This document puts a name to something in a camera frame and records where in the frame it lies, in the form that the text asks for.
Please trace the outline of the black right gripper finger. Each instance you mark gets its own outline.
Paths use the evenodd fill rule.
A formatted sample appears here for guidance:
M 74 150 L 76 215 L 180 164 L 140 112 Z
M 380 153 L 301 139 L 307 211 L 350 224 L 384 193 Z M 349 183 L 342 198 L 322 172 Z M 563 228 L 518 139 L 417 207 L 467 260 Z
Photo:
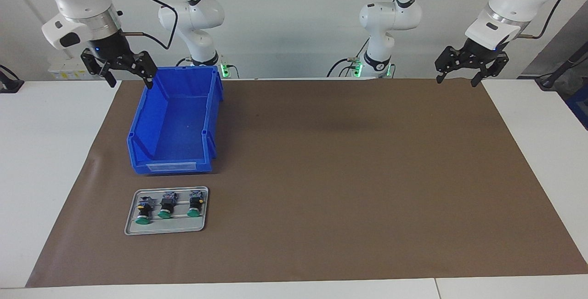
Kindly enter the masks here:
M 90 49 L 82 51 L 81 60 L 90 75 L 98 75 L 105 79 L 111 88 L 116 86 L 116 78 L 111 73 L 111 63 L 109 61 L 98 59 Z
M 153 78 L 158 71 L 158 67 L 149 52 L 141 51 L 139 53 L 123 54 L 120 57 L 120 62 L 122 69 L 140 77 L 148 90 L 153 88 Z

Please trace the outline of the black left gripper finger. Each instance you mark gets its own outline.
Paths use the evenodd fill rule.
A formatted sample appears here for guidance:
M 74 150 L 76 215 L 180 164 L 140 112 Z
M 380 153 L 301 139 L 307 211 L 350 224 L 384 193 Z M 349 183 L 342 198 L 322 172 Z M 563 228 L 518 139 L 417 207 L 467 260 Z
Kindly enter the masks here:
M 506 52 L 500 52 L 496 58 L 493 59 L 491 62 L 490 67 L 487 67 L 486 64 L 481 61 L 479 63 L 479 72 L 472 78 L 471 86 L 477 87 L 483 79 L 487 79 L 488 77 L 496 77 L 498 76 L 502 69 L 508 64 L 509 57 Z
M 447 46 L 435 60 L 435 69 L 438 72 L 435 78 L 438 84 L 441 84 L 448 73 L 461 69 L 460 65 L 461 50 L 453 46 Z

